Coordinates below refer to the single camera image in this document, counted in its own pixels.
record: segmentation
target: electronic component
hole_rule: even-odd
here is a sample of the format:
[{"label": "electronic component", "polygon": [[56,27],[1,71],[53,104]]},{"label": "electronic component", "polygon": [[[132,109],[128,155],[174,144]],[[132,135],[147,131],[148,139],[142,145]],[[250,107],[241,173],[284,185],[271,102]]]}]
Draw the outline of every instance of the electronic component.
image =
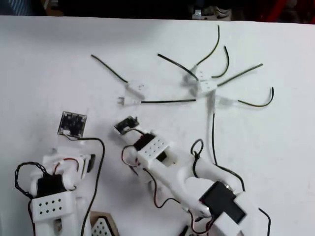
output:
[{"label": "electronic component", "polygon": [[129,116],[126,119],[124,119],[123,121],[116,124],[114,127],[121,135],[124,135],[125,133],[128,132],[128,130],[130,130],[130,129],[138,126],[138,125],[139,125],[139,122],[138,122],[137,117],[133,118],[133,117]]},{"label": "electronic component", "polygon": [[92,236],[113,236],[113,230],[105,216],[100,217],[92,228]]},{"label": "electronic component", "polygon": [[47,175],[37,181],[37,198],[65,192],[62,175]]},{"label": "electronic component", "polygon": [[64,131],[69,131],[70,133],[67,134],[68,136],[82,138],[86,121],[86,115],[63,112],[63,116],[61,118],[58,129],[58,134],[63,135]]},{"label": "electronic component", "polygon": [[199,199],[205,204],[212,216],[217,219],[225,212],[235,223],[239,223],[245,216],[245,212],[234,202],[236,195],[220,182],[215,182],[207,192]]}]

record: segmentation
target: white table surface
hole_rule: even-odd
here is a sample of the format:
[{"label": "white table surface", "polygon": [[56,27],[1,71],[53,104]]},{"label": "white table surface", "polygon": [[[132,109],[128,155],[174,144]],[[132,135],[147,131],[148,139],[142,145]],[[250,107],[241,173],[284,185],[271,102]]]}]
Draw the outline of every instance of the white table surface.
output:
[{"label": "white table surface", "polygon": [[[202,64],[209,75],[230,68],[222,81],[250,66],[264,66],[220,88],[264,109],[217,107],[218,162],[239,173],[259,206],[272,218],[272,236],[314,235],[315,212],[315,27],[252,22],[197,22],[54,17],[0,17],[0,211],[3,235],[32,235],[28,199],[14,188],[23,161],[41,161],[56,138],[62,111],[87,114],[85,136],[100,137],[106,159],[93,209],[110,212],[122,236],[175,236],[188,216],[175,204],[156,209],[152,195],[120,160],[122,143],[113,125],[128,115],[189,151],[206,138],[205,99],[182,105],[121,107],[124,85],[90,54],[128,80],[144,80],[150,99],[189,96],[183,71],[158,58],[162,53],[187,67]],[[97,143],[91,144],[97,154]],[[20,173],[29,186],[31,168]],[[96,168],[79,191],[94,189]],[[266,235],[267,219],[258,221]]]}]

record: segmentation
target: green wire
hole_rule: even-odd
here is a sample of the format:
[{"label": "green wire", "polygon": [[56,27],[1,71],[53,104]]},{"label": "green wire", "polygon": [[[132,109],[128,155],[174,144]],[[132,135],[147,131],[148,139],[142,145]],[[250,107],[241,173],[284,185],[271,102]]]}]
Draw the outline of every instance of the green wire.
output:
[{"label": "green wire", "polygon": [[268,106],[272,100],[274,99],[274,87],[271,88],[271,99],[269,102],[267,102],[266,104],[263,104],[263,105],[255,105],[255,104],[252,104],[252,103],[249,103],[249,102],[244,102],[242,100],[237,100],[238,102],[241,102],[241,103],[244,103],[246,105],[249,105],[249,106],[252,106],[252,107],[266,107]]},{"label": "green wire", "polygon": [[233,77],[227,79],[226,81],[223,81],[222,83],[218,84],[218,87],[220,87],[220,86],[222,86],[222,85],[225,85],[226,83],[230,82],[231,80],[233,80],[233,79],[235,79],[235,78],[237,78],[237,77],[240,77],[241,75],[244,75],[244,74],[246,74],[247,72],[250,72],[250,71],[252,71],[252,70],[255,70],[255,69],[257,69],[257,68],[259,68],[259,67],[261,67],[261,66],[263,66],[262,63],[259,64],[259,65],[254,66],[254,67],[252,67],[252,68],[250,68],[250,69],[247,69],[247,70],[245,70],[245,71],[243,71],[243,72],[241,72],[241,73],[238,73],[237,75],[234,75]]},{"label": "green wire", "polygon": [[222,77],[227,72],[228,67],[230,66],[230,57],[228,56],[226,46],[224,46],[224,51],[225,51],[226,61],[227,61],[225,70],[220,75],[212,76],[213,79]]},{"label": "green wire", "polygon": [[92,58],[95,58],[96,60],[98,60],[100,63],[102,63],[107,69],[109,69],[114,75],[116,75],[119,79],[121,79],[122,81],[124,81],[125,83],[128,83],[127,80],[125,80],[124,78],[122,78],[119,74],[117,74],[112,68],[110,68],[105,62],[103,62],[101,59],[99,59],[97,56],[94,56],[93,54],[91,54]]},{"label": "green wire", "polygon": [[220,26],[218,25],[218,40],[217,40],[217,43],[216,43],[215,47],[212,49],[212,51],[204,59],[202,59],[196,65],[200,65],[204,60],[206,60],[209,56],[211,56],[212,53],[214,53],[214,51],[216,50],[216,48],[217,48],[217,46],[219,44],[219,41],[220,41]]}]

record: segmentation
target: black wire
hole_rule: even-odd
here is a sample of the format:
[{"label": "black wire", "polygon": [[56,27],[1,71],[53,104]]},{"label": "black wire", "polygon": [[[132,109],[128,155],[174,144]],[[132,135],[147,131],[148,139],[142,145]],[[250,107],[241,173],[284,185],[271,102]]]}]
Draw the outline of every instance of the black wire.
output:
[{"label": "black wire", "polygon": [[235,79],[235,78],[237,78],[237,77],[240,77],[241,75],[244,75],[244,74],[246,74],[247,72],[250,72],[250,71],[252,71],[252,70],[257,69],[257,68],[261,67],[262,65],[263,65],[263,64],[261,63],[261,64],[259,64],[259,65],[256,65],[256,66],[250,68],[250,69],[244,70],[243,72],[240,72],[240,73],[238,73],[238,74],[232,76],[231,78],[227,79],[226,81],[223,81],[222,83],[218,84],[218,87],[220,87],[220,86],[222,86],[222,85],[225,85],[226,83],[230,82],[231,80],[233,80],[233,79]]},{"label": "black wire", "polygon": [[258,210],[263,213],[265,216],[267,216],[268,218],[268,231],[267,231],[267,236],[270,236],[270,227],[271,227],[271,218],[270,216],[264,211],[262,210],[261,208],[258,208]]},{"label": "black wire", "polygon": [[212,115],[212,134],[211,134],[211,140],[212,140],[212,153],[213,153],[213,158],[215,160],[215,165],[217,166],[218,165],[218,162],[217,162],[217,157],[216,157],[216,152],[215,152],[215,139],[214,139],[214,136],[215,136],[215,113],[213,113]]},{"label": "black wire", "polygon": [[189,73],[191,76],[193,76],[197,81],[199,81],[198,77],[192,73],[190,70],[188,70],[186,67],[184,67],[183,65],[180,65],[178,62],[175,62],[174,60],[167,58],[166,56],[163,56],[162,54],[158,54],[157,55],[160,58],[163,58],[164,60],[167,60],[170,63],[173,63],[174,65],[178,66],[179,68],[182,68],[184,71],[186,71],[187,73]]},{"label": "black wire", "polygon": [[128,83],[127,80],[125,80],[123,77],[121,77],[119,74],[117,74],[112,68],[110,68],[105,62],[103,62],[101,59],[99,59],[97,56],[91,54],[91,57],[98,60],[100,63],[102,63],[107,69],[109,69],[114,75],[116,75],[120,80],[124,81],[125,83]]},{"label": "black wire", "polygon": [[217,43],[216,43],[215,47],[212,49],[212,51],[204,59],[202,59],[196,65],[200,65],[204,60],[206,60],[209,56],[211,56],[212,53],[214,53],[214,51],[216,50],[216,48],[217,48],[217,46],[219,44],[219,41],[220,41],[220,26],[218,25],[218,40],[217,40]]},{"label": "black wire", "polygon": [[[199,152],[196,152],[196,151],[193,150],[193,148],[194,148],[194,147],[196,146],[196,144],[199,143],[199,142],[201,143],[201,147],[200,147]],[[197,164],[197,161],[198,161],[199,158],[200,158],[200,154],[201,154],[201,152],[202,152],[202,150],[203,150],[203,146],[204,146],[203,140],[202,140],[202,139],[197,139],[197,140],[192,144],[192,146],[191,146],[191,148],[190,148],[190,153],[191,153],[192,155],[194,155],[194,157],[195,157],[195,160],[194,160],[193,165],[192,165],[192,172],[193,172],[193,175],[194,175],[196,178],[199,178],[198,175],[197,175],[197,173],[196,173],[196,164]]]},{"label": "black wire", "polygon": [[81,228],[81,236],[84,236],[85,223],[86,223],[86,221],[87,221],[87,219],[88,219],[88,216],[89,216],[91,207],[92,207],[92,205],[93,205],[94,199],[95,199],[96,194],[97,194],[97,187],[98,187],[99,176],[100,176],[100,172],[101,172],[101,170],[102,170],[102,164],[103,164],[103,160],[104,160],[104,157],[105,157],[105,144],[104,144],[104,142],[102,141],[102,139],[99,139],[99,138],[78,138],[78,139],[70,139],[68,136],[66,136],[66,137],[67,137],[69,140],[71,140],[71,141],[96,140],[96,141],[99,141],[99,142],[102,144],[102,148],[103,148],[102,157],[101,157],[101,159],[100,159],[99,168],[98,168],[98,171],[97,171],[97,174],[96,174],[96,181],[95,181],[94,194],[93,194],[93,196],[92,196],[92,199],[91,199],[90,205],[89,205],[89,207],[88,207],[87,213],[86,213],[85,216],[84,216],[84,220],[83,220],[83,224],[82,224],[82,228]]},{"label": "black wire", "polygon": [[176,102],[195,102],[196,99],[182,99],[182,100],[165,100],[165,101],[141,101],[141,103],[176,103]]},{"label": "black wire", "polygon": [[157,189],[158,189],[157,181],[147,169],[144,168],[143,170],[151,176],[151,178],[154,182],[154,205],[156,206],[156,208],[162,208],[169,200],[176,201],[177,203],[180,204],[180,202],[178,200],[176,200],[175,198],[168,198],[162,203],[162,205],[158,206],[158,204],[157,204]]},{"label": "black wire", "polygon": [[[193,150],[193,148],[196,146],[196,144],[197,143],[201,143],[201,147],[200,147],[200,150],[199,150],[199,152],[196,152],[196,151],[194,151]],[[200,155],[201,154],[201,152],[202,152],[202,150],[203,150],[203,146],[204,146],[204,144],[203,144],[203,140],[202,139],[197,139],[192,145],[191,145],[191,148],[190,148],[190,153],[193,155],[193,153],[196,153],[197,155]]]},{"label": "black wire", "polygon": [[32,210],[31,210],[31,203],[32,203],[32,199],[30,199],[30,201],[28,203],[28,212],[29,212],[29,215],[30,215],[31,225],[32,225],[32,228],[33,228],[33,236],[36,236],[35,224],[33,222],[33,213],[32,213]]},{"label": "black wire", "polygon": [[244,102],[242,100],[237,100],[238,102],[241,102],[241,103],[244,103],[246,105],[249,105],[249,106],[252,106],[252,107],[266,107],[268,106],[272,100],[274,99],[274,87],[271,87],[271,99],[269,100],[269,102],[265,103],[265,104],[262,104],[262,105],[255,105],[255,104],[252,104],[252,103],[249,103],[249,102]]},{"label": "black wire", "polygon": [[227,72],[227,70],[228,70],[228,68],[230,66],[230,57],[228,55],[226,46],[224,46],[224,51],[225,51],[225,56],[226,56],[226,67],[225,67],[225,70],[220,75],[212,76],[212,78],[214,78],[214,79],[222,77]]},{"label": "black wire", "polygon": [[29,199],[33,199],[34,197],[32,196],[32,194],[30,192],[23,190],[19,185],[19,171],[23,166],[26,166],[26,165],[36,166],[44,173],[44,175],[49,175],[49,174],[47,173],[46,168],[42,166],[41,164],[39,164],[38,162],[32,162],[32,161],[23,162],[20,165],[18,165],[18,167],[16,168],[15,173],[14,173],[15,188],[19,190],[21,193],[23,193],[25,196],[27,196]]},{"label": "black wire", "polygon": [[140,134],[144,135],[144,132],[142,132],[141,130],[136,129],[136,128],[131,128],[131,129],[127,130],[127,132],[126,132],[126,133],[128,133],[128,132],[130,132],[130,131],[132,131],[132,130],[137,131],[138,133],[140,133]]},{"label": "black wire", "polygon": [[[213,121],[212,121],[212,150],[213,150],[213,156],[216,156],[216,153],[215,153],[215,146],[214,146],[214,116],[215,116],[215,114],[213,114]],[[229,170],[228,168],[219,166],[218,163],[216,163],[216,166],[218,166],[220,169],[222,169],[222,170],[224,170],[224,171],[227,171],[227,172],[229,172],[230,174],[232,174],[232,175],[234,175],[235,177],[237,177],[237,178],[240,180],[241,184],[242,184],[242,189],[243,189],[243,191],[245,192],[245,184],[244,184],[244,181],[243,181],[242,177],[240,177],[237,173],[235,173],[235,172]],[[263,213],[265,216],[267,216],[267,218],[268,218],[268,231],[267,231],[267,236],[270,236],[271,218],[270,218],[270,216],[269,216],[266,212],[264,212],[261,208],[258,208],[258,210],[259,210],[260,212],[262,212],[262,213]]]},{"label": "black wire", "polygon": [[199,158],[200,158],[199,155],[195,155],[195,160],[194,160],[193,165],[192,165],[192,172],[196,178],[199,178],[197,175],[197,172],[196,172],[196,164],[197,164],[197,161],[199,160]]}]

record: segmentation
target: perforated plate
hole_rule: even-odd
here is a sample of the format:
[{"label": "perforated plate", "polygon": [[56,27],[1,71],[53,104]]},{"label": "perforated plate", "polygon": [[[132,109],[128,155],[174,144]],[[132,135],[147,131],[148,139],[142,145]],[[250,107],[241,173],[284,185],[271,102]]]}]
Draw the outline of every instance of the perforated plate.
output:
[{"label": "perforated plate", "polygon": [[150,162],[156,159],[167,147],[169,142],[161,136],[156,136],[138,152],[140,162]]},{"label": "perforated plate", "polygon": [[72,192],[62,192],[32,200],[34,222],[57,218],[75,211]]},{"label": "perforated plate", "polygon": [[92,228],[92,236],[113,236],[104,218],[99,218]]}]

